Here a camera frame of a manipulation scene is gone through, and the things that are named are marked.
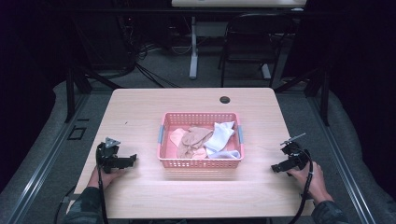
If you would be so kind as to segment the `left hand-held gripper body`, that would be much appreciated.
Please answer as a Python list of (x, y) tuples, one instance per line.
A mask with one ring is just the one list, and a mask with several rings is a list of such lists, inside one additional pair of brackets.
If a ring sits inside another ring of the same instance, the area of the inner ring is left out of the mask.
[(117, 156), (120, 141), (107, 137), (104, 142), (101, 142), (96, 149), (96, 164), (99, 168), (107, 174), (115, 168), (117, 161), (121, 161)]

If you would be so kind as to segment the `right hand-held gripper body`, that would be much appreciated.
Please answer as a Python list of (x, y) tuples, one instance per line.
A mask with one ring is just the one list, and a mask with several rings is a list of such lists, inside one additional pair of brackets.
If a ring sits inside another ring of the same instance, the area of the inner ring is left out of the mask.
[(281, 143), (281, 151), (288, 156), (286, 161), (291, 161), (293, 167), (298, 167), (300, 170), (304, 169), (310, 161), (310, 154), (306, 149), (301, 149), (296, 140), (304, 136), (304, 133), (291, 137), (290, 139)]

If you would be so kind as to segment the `pink sock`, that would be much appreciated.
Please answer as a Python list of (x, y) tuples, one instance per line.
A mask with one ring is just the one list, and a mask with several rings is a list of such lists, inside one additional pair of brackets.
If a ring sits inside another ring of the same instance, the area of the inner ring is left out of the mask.
[(169, 138), (171, 142), (178, 147), (186, 131), (182, 128), (177, 128), (171, 132)]
[(192, 157), (194, 159), (205, 159), (207, 157), (207, 153), (204, 147), (198, 148), (193, 152)]

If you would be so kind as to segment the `white sock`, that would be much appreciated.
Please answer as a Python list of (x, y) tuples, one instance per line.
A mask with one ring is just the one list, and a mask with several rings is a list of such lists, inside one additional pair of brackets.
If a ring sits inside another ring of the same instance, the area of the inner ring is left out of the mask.
[(210, 151), (209, 149), (206, 151), (207, 157), (209, 159), (240, 159), (241, 155), (237, 150), (231, 151)]
[(229, 139), (234, 134), (234, 122), (222, 122), (214, 124), (212, 136), (204, 143), (206, 153), (212, 155), (225, 148)]

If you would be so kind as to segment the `beige stocking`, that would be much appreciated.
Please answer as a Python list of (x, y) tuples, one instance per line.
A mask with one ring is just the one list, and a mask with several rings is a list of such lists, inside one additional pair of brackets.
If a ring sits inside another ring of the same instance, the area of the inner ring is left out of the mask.
[(177, 147), (177, 157), (179, 159), (193, 159), (193, 152), (201, 147), (212, 136), (213, 131), (204, 127), (190, 127), (185, 130), (179, 146)]

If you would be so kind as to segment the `pink plastic basket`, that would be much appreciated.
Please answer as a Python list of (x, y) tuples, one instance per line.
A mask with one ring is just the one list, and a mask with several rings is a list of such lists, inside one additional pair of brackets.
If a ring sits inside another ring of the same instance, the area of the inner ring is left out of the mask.
[[(204, 127), (214, 131), (214, 124), (222, 122), (234, 122), (234, 134), (229, 139), (225, 148), (221, 151), (237, 150), (240, 159), (179, 159), (177, 157), (177, 147), (171, 142), (169, 136), (177, 128), (188, 130), (190, 127)], [(238, 116), (232, 112), (168, 112), (163, 116), (163, 123), (160, 127), (158, 138), (157, 157), (164, 168), (236, 168), (239, 162), (244, 159), (245, 151), (243, 136)]]

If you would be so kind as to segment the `person's left hand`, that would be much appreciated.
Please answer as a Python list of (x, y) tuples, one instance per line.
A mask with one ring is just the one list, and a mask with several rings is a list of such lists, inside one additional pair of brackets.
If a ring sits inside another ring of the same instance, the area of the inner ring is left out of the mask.
[(98, 173), (97, 167), (94, 167), (94, 169), (92, 171), (92, 175), (90, 177), (90, 180), (87, 184), (87, 187), (98, 189), (99, 188), (99, 177), (102, 177), (102, 186), (103, 186), (103, 189), (106, 189), (114, 179), (116, 179), (124, 174), (125, 174), (124, 169), (116, 170), (110, 174), (107, 174), (105, 172)]

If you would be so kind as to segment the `person's right hand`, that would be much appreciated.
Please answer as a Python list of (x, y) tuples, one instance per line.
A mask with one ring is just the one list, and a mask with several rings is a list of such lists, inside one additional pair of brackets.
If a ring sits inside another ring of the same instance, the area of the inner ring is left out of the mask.
[(308, 163), (303, 170), (288, 170), (288, 174), (292, 175), (294, 178), (297, 179), (302, 189), (304, 189), (305, 182), (310, 173), (312, 173), (312, 179), (310, 182), (308, 193), (313, 198), (315, 204), (327, 201), (332, 202), (333, 198), (326, 189), (323, 171), (315, 161), (313, 163)]

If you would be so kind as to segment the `black folding chair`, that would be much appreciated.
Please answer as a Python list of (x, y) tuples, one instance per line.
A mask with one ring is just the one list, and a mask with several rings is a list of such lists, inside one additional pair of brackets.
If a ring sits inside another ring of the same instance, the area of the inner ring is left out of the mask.
[(244, 13), (232, 18), (225, 30), (219, 59), (220, 86), (224, 86), (227, 63), (272, 65), (272, 86), (284, 38), (292, 31), (292, 18), (285, 15)]

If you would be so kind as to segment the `white desk top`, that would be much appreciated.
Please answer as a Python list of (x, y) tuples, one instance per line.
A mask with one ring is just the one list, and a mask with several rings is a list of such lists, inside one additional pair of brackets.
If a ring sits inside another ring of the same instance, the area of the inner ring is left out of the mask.
[(173, 7), (304, 7), (308, 0), (172, 0)]

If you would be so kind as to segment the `aluminium floor rail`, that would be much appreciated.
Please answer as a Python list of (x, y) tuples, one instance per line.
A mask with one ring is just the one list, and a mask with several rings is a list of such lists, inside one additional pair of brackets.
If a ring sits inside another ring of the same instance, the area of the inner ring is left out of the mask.
[(27, 157), (0, 193), (0, 224), (53, 224), (63, 218), (64, 195), (78, 182), (106, 103), (105, 97), (81, 95), (76, 114), (65, 122), (65, 98), (56, 100)]
[(309, 103), (311, 109), (313, 110), (317, 123), (330, 145), (332, 160), (335, 163), (337, 171), (343, 180), (350, 201), (352, 201), (355, 207), (355, 210), (360, 218), (361, 224), (377, 224), (371, 210), (367, 205), (367, 202), (363, 197), (360, 187), (358, 186), (354, 176), (352, 175), (347, 165), (344, 155), (341, 152), (341, 148), (339, 147), (332, 133), (331, 127), (327, 126), (321, 118), (317, 100), (315, 98), (308, 97), (307, 102)]

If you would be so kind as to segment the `black metal frame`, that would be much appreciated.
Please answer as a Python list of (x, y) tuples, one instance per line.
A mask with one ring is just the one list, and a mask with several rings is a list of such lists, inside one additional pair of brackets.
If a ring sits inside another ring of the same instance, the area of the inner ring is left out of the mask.
[(319, 116), (326, 126), (329, 126), (328, 121), (328, 107), (330, 95), (330, 74), (324, 68), (315, 68), (306, 74), (293, 78), (286, 84), (275, 88), (276, 93), (288, 90), (289, 88), (297, 85), (303, 80), (308, 80), (308, 84), (304, 89), (306, 97), (315, 97), (318, 91), (320, 93)]
[(70, 67), (66, 74), (66, 101), (67, 101), (67, 116), (65, 123), (69, 122), (76, 113), (75, 104), (75, 88), (83, 94), (90, 94), (92, 92), (92, 86), (88, 81), (91, 77), (100, 83), (108, 86), (111, 90), (121, 89), (121, 86), (108, 80), (105, 77), (100, 76), (98, 73), (84, 67), (84, 66), (73, 66)]

